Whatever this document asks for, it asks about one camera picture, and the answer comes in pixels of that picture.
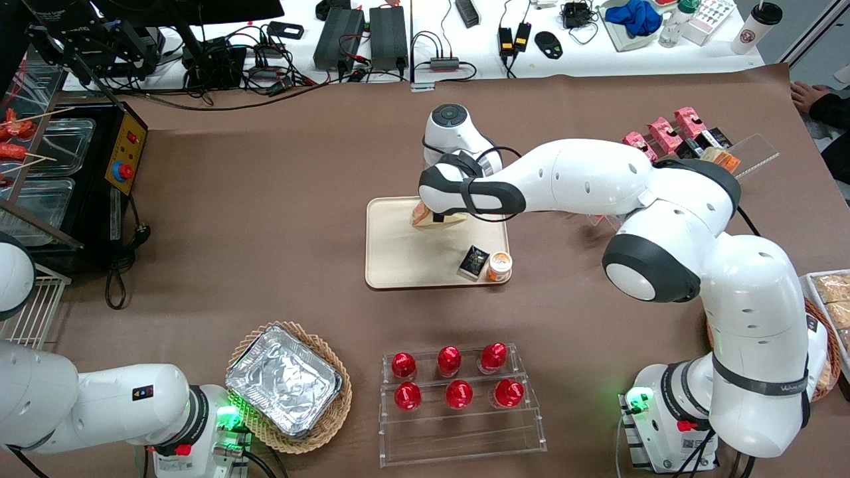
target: computer monitor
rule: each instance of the computer monitor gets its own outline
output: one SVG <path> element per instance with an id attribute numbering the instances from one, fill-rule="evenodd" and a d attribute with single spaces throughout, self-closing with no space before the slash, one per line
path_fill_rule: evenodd
<path id="1" fill-rule="evenodd" d="M 163 0 L 93 0 L 107 19 L 133 26 L 173 26 L 173 11 Z M 189 25 L 267 20 L 283 15 L 280 0 L 170 0 Z"/>

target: white table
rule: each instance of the white table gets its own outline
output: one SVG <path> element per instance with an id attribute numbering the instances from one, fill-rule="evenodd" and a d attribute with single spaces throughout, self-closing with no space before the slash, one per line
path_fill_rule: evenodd
<path id="1" fill-rule="evenodd" d="M 306 76 L 314 79 L 316 82 L 325 81 L 327 73 L 318 71 L 313 64 L 313 52 L 315 45 L 318 42 L 321 34 L 323 22 L 315 18 L 315 4 L 319 0 L 282 0 L 283 8 L 286 14 L 278 21 L 287 23 L 296 23 L 304 26 L 304 35 L 300 40 L 282 41 L 286 44 L 286 48 L 292 51 L 294 62 L 297 68 Z M 440 34 L 440 21 L 443 19 L 446 10 L 449 7 L 450 0 L 412 0 L 414 2 L 414 32 L 420 30 L 430 30 Z M 368 21 L 368 8 L 377 7 L 383 4 L 383 0 L 352 0 L 352 6 L 363 6 L 366 10 L 366 20 Z M 502 16 L 502 0 L 478 0 L 476 4 L 479 7 L 481 16 L 481 25 L 467 29 L 460 15 L 452 3 L 452 11 L 449 12 L 445 20 L 445 33 L 454 47 L 454 55 L 459 57 L 461 61 L 466 61 L 476 65 L 478 75 L 476 78 L 504 78 L 506 72 L 501 60 L 498 58 L 496 46 L 496 28 L 499 24 L 499 18 Z M 408 16 L 410 13 L 411 0 L 402 0 L 402 6 L 405 7 L 405 26 L 409 28 Z M 505 15 L 504 26 L 510 26 L 516 30 L 516 26 L 522 19 L 523 13 L 527 6 L 525 0 L 512 0 L 507 6 L 507 14 Z M 683 73 L 718 73 L 729 71 L 742 71 L 757 66 L 764 65 L 761 55 L 757 48 L 752 49 L 749 54 L 737 55 L 730 50 L 730 45 L 734 36 L 743 25 L 743 20 L 740 14 L 735 11 L 733 16 L 729 18 L 721 27 L 714 37 L 711 38 L 705 46 L 699 47 L 687 39 L 682 39 L 681 42 L 674 48 L 663 48 L 657 42 L 652 42 L 650 45 L 629 52 L 617 52 L 614 44 L 605 30 L 602 22 L 599 22 L 599 32 L 593 40 L 587 45 L 579 45 L 573 41 L 568 35 L 568 32 L 563 29 L 558 17 L 559 7 L 535 10 L 532 6 L 528 14 L 528 19 L 532 24 L 530 45 L 525 53 L 521 54 L 513 66 L 513 72 L 517 77 L 549 77 L 551 75 L 565 74 L 574 77 L 604 77 L 618 75 L 663 75 L 663 74 L 683 74 Z M 254 25 L 263 25 L 267 21 L 254 22 Z M 221 37 L 227 35 L 240 27 L 246 26 L 247 23 L 233 23 L 207 26 L 207 39 Z M 193 32 L 201 39 L 201 28 L 192 27 Z M 554 33 L 564 47 L 564 55 L 558 60 L 550 60 L 534 44 L 533 38 L 538 31 L 550 31 Z M 162 30 L 166 37 L 167 43 L 165 51 L 176 48 L 180 44 L 179 36 L 171 30 Z M 256 35 L 256 29 L 246 31 L 246 33 Z M 584 40 L 590 34 L 590 30 L 574 31 L 574 34 Z M 250 44 L 251 40 L 245 37 L 233 37 L 233 44 Z M 445 44 L 446 54 L 448 54 L 448 45 Z M 414 59 L 416 63 L 429 60 L 434 53 L 434 46 L 428 40 L 419 40 L 416 42 L 416 50 Z M 371 56 L 370 45 L 368 42 L 362 43 L 359 54 L 369 57 Z M 246 66 L 253 64 L 253 57 L 249 54 L 246 61 Z M 465 76 L 464 71 L 453 73 L 433 73 L 426 66 L 422 66 L 417 70 L 416 81 L 429 82 L 440 78 L 462 77 Z M 179 61 L 163 66 L 148 77 L 143 82 L 140 82 L 141 87 L 145 89 L 172 89 L 180 88 L 185 69 Z M 331 74 L 331 78 L 336 78 L 336 72 Z M 79 82 L 71 75 L 65 83 L 65 90 L 78 91 L 81 90 Z M 405 72 L 405 77 L 410 77 L 410 72 Z M 375 76 L 373 75 L 370 82 L 392 82 L 399 81 L 397 78 L 390 76 Z"/>

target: beige tray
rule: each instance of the beige tray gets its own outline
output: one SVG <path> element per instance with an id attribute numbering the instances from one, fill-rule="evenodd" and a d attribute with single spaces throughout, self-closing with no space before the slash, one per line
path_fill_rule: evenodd
<path id="1" fill-rule="evenodd" d="M 366 206 L 366 283 L 375 289 L 503 284 L 477 281 L 457 272 L 470 246 L 486 253 L 505 251 L 507 226 L 469 218 L 459 223 L 416 228 L 411 213 L 419 196 L 378 197 Z M 500 216 L 485 215 L 488 219 Z"/>

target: aluminum foil tray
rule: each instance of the aluminum foil tray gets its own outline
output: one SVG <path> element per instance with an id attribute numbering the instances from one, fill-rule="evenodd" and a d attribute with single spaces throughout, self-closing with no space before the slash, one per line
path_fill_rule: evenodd
<path id="1" fill-rule="evenodd" d="M 343 387 L 339 372 L 278 326 L 254 340 L 224 382 L 297 440 L 309 435 Z"/>

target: wicker basket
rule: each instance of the wicker basket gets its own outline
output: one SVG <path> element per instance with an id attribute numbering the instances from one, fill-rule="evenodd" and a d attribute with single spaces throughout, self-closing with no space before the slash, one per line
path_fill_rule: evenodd
<path id="1" fill-rule="evenodd" d="M 233 367 L 236 360 L 242 356 L 242 353 L 253 343 L 257 336 L 265 332 L 266 328 L 273 325 L 279 326 L 291 333 L 313 352 L 325 359 L 331 367 L 334 367 L 343 376 L 343 388 L 339 391 L 337 398 L 322 413 L 319 421 L 304 440 L 295 440 L 281 434 L 280 430 L 278 430 L 277 426 L 271 420 L 255 410 L 232 391 L 229 393 L 230 401 L 239 409 L 242 421 L 245 422 L 248 429 L 266 445 L 283 453 L 299 454 L 310 452 L 325 445 L 343 427 L 343 422 L 349 415 L 349 410 L 351 410 L 351 378 L 348 376 L 349 374 L 346 372 L 343 363 L 339 361 L 337 355 L 333 353 L 331 347 L 324 340 L 317 335 L 308 335 L 300 325 L 294 322 L 269 322 L 267 325 L 248 334 L 245 340 L 242 340 L 233 352 L 228 368 Z"/>
<path id="2" fill-rule="evenodd" d="M 842 373 L 842 353 L 841 348 L 838 346 L 838 337 L 836 337 L 835 333 L 832 331 L 832 327 L 830 326 L 829 320 L 827 320 L 826 316 L 818 310 L 817 305 L 814 304 L 809 299 L 806 299 L 806 313 L 821 323 L 821 325 L 826 328 L 827 333 L 827 344 L 828 344 L 828 353 L 829 353 L 829 362 L 832 371 L 832 380 L 830 380 L 829 384 L 825 387 L 818 387 L 814 391 L 814 396 L 812 397 L 812 401 L 818 401 L 821 398 L 824 398 L 826 394 L 830 393 L 830 390 L 836 386 L 838 382 L 838 378 Z M 708 331 L 708 343 L 711 344 L 712 349 L 714 348 L 714 335 L 711 333 L 711 327 L 708 324 L 708 321 L 705 321 L 705 330 Z"/>

